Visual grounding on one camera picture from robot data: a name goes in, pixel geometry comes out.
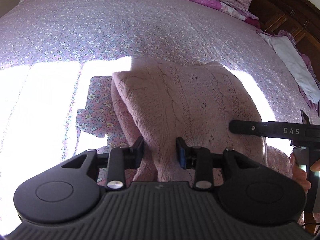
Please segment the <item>right human hand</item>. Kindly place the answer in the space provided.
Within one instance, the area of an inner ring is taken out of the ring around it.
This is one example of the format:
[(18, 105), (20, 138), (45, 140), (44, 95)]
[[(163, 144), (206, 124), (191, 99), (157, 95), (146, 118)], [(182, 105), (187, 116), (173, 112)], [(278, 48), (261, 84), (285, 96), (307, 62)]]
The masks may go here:
[(307, 193), (311, 189), (311, 183), (307, 180), (307, 173), (297, 165), (296, 157), (293, 152), (290, 154), (290, 164), (292, 179), (303, 188), (305, 193)]

